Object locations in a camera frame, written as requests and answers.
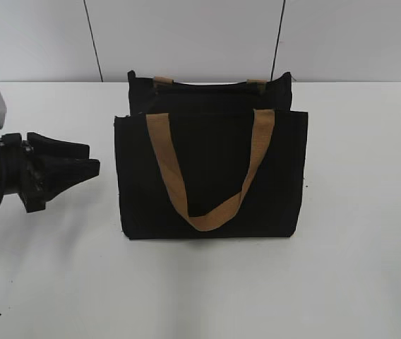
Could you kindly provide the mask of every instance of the robotic arm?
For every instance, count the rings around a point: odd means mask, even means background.
[[[0,93],[0,129],[6,105]],[[100,162],[89,146],[19,133],[0,138],[0,205],[5,194],[18,194],[27,213],[44,210],[61,192],[99,175]]]

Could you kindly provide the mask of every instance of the black canvas bag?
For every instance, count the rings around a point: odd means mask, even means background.
[[[307,113],[211,102],[189,108],[178,104],[184,96],[168,100],[167,111],[149,105],[147,114],[116,118],[124,233],[130,239],[290,237],[301,206]],[[130,99],[132,107],[144,104],[131,92]]]

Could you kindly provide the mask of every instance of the brown handle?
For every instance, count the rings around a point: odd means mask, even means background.
[[[265,157],[275,125],[275,113],[272,109],[255,109],[251,140],[249,169],[241,187],[241,192],[221,203],[209,213],[200,217],[190,217],[184,179],[179,161],[172,144],[169,127],[169,114],[147,114],[147,128],[155,157],[160,166],[164,185],[175,210],[183,219],[198,231],[211,231],[231,220],[240,209],[246,193]]]
[[[153,87],[158,88],[158,86],[172,86],[174,80],[171,78],[164,78],[162,76],[155,76],[153,78]]]

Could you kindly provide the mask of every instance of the white tabletop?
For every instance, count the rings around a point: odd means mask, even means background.
[[[401,338],[401,83],[294,84],[309,142],[291,239],[139,242],[114,164],[128,85],[0,89],[0,135],[88,143],[102,163],[43,212],[5,198],[0,338]]]

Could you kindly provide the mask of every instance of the bag handle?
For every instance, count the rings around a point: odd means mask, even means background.
[[[248,85],[255,85],[260,92],[260,94],[264,93],[266,90],[266,80],[258,80],[258,79],[248,79],[246,81]],[[159,87],[168,87],[174,84],[174,80],[171,78],[165,78],[163,76],[155,76],[153,78],[153,88]]]
[[[198,231],[211,231],[231,220],[240,209],[245,195],[257,173],[257,169],[270,145],[275,125],[272,109],[255,109],[251,139],[249,168],[241,186],[241,192],[221,203],[209,213],[200,217],[190,217],[184,179],[172,143],[169,114],[147,114],[147,128],[160,167],[164,185],[175,210]]]

